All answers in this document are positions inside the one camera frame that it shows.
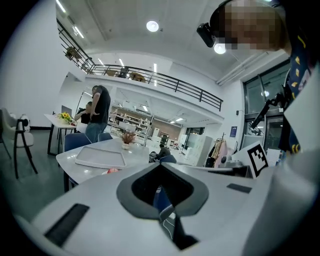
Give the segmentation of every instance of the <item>black t-shirt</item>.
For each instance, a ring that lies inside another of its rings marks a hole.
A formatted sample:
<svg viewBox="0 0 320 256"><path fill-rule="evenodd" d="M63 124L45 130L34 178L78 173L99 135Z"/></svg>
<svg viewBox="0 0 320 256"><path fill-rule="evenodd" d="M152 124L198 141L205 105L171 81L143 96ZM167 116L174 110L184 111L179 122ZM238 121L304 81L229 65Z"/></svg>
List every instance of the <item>black t-shirt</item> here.
<svg viewBox="0 0 320 256"><path fill-rule="evenodd" d="M78 113L76 113L76 114L78 115L78 114L80 114L82 111L85 111L85 109L80 108L80 110L79 110ZM83 115L81 116L81 123L87 125L87 124L89 124L89 122L90 122L90 114L83 114Z"/></svg>
<svg viewBox="0 0 320 256"><path fill-rule="evenodd" d="M98 115L93 115L91 122L92 123L107 123L108 122L108 115L109 115L109 107L110 107L110 95L108 90L103 87L102 85L99 85L97 90L97 93L100 93L100 98L95 106L95 112Z"/></svg>

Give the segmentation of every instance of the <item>black slot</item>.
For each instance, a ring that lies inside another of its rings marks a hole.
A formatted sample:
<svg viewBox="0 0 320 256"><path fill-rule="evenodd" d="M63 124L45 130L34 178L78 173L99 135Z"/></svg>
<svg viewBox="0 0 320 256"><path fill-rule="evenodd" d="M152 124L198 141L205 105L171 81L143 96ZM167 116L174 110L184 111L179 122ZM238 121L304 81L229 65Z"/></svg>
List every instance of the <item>black slot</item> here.
<svg viewBox="0 0 320 256"><path fill-rule="evenodd" d="M50 228L45 237L61 247L88 210L88 206L76 203Z"/></svg>
<svg viewBox="0 0 320 256"><path fill-rule="evenodd" d="M230 183L230 184L229 184L228 186L226 186L226 187L229 188L229 189L236 190L236 191L240 191L240 192L247 193L247 194L249 194L250 191L252 190L252 187L241 186L241 185L234 184L234 183Z"/></svg>

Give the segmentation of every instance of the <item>gray floor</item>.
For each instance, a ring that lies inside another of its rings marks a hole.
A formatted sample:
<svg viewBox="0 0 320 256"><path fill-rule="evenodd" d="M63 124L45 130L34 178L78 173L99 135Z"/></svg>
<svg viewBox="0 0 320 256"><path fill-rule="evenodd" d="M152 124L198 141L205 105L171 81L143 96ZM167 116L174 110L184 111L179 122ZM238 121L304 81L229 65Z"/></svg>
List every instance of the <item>gray floor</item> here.
<svg viewBox="0 0 320 256"><path fill-rule="evenodd" d="M19 179L15 177L13 159L10 160L0 143L0 181L12 212L31 221L47 204L64 194L63 170L55 156L47 155L49 130L32 130L34 145L30 147L35 174L24 148L17 150ZM57 131L52 136L51 152L57 152Z"/></svg>

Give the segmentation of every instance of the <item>ceiling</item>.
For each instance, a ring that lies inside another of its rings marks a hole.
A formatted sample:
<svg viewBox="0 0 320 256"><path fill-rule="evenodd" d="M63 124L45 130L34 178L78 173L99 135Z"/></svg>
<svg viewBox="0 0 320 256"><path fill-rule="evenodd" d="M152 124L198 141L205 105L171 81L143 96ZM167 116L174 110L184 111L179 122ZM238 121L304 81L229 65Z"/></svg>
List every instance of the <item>ceiling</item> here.
<svg viewBox="0 0 320 256"><path fill-rule="evenodd" d="M216 81L255 53L242 48L217 54L197 34L197 26L209 22L222 1L60 0L66 13L57 5L57 18L90 56L105 53L152 56L166 59L169 67L172 62L182 64ZM84 38L75 36L68 16ZM157 32L147 30L146 23L150 20L159 23ZM136 60L132 66L142 68L139 58Z"/></svg>
<svg viewBox="0 0 320 256"><path fill-rule="evenodd" d="M167 122L176 121L178 118L183 120L176 122L177 124L192 127L201 127L207 123L216 123L208 119L206 116L194 112L190 109L178 106L168 101L157 99L143 95L131 90L117 89L114 106L125 107L127 109L136 110L140 113L144 112L143 106L146 106L147 112L152 116L159 117Z"/></svg>

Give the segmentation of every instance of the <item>sign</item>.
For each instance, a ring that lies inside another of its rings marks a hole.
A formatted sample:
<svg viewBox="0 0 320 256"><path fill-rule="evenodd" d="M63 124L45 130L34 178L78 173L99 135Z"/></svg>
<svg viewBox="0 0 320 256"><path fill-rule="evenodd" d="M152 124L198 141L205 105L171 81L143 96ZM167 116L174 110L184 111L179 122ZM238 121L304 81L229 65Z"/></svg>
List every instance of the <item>sign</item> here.
<svg viewBox="0 0 320 256"><path fill-rule="evenodd" d="M233 137L233 138L236 137L237 129L238 129L237 126L232 126L232 127L231 127L230 137Z"/></svg>

